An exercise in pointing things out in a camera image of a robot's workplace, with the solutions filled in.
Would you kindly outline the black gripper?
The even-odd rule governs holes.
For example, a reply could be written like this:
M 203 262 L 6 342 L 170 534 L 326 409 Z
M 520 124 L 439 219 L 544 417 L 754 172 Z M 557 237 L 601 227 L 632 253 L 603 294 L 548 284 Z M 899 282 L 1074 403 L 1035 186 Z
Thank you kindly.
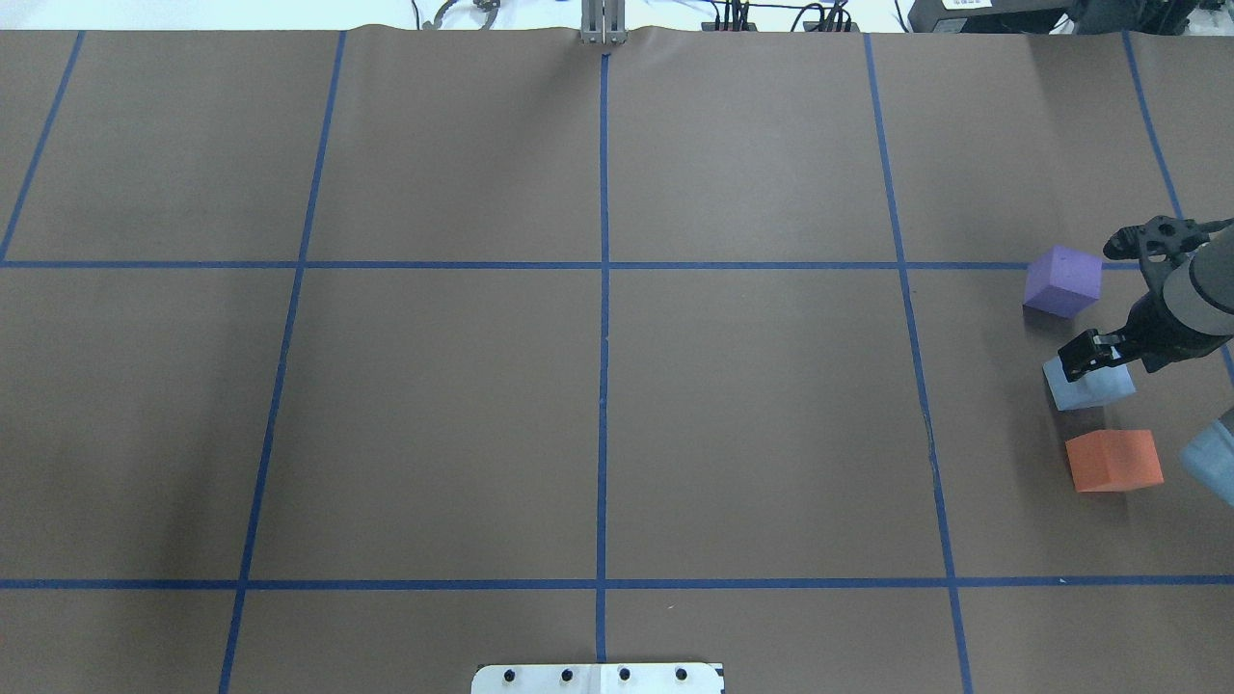
M 1059 347 L 1058 359 L 1065 379 L 1081 379 L 1127 361 L 1141 361 L 1145 372 L 1154 374 L 1178 361 L 1203 359 L 1230 338 L 1232 328 L 1222 328 L 1220 333 L 1190 328 L 1169 312 L 1161 296 L 1146 293 L 1133 304 L 1118 333 L 1085 330 Z

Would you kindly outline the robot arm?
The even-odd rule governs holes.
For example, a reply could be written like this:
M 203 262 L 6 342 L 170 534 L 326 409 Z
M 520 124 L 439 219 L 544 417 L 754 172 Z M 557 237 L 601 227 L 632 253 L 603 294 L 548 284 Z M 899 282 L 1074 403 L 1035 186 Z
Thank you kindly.
M 1112 233 L 1109 261 L 1137 261 L 1146 293 L 1122 328 L 1077 333 L 1045 361 L 1043 374 L 1058 412 L 1111 404 L 1128 394 L 1122 382 L 1137 361 L 1155 374 L 1198 361 L 1232 341 L 1232 220 L 1153 217 Z

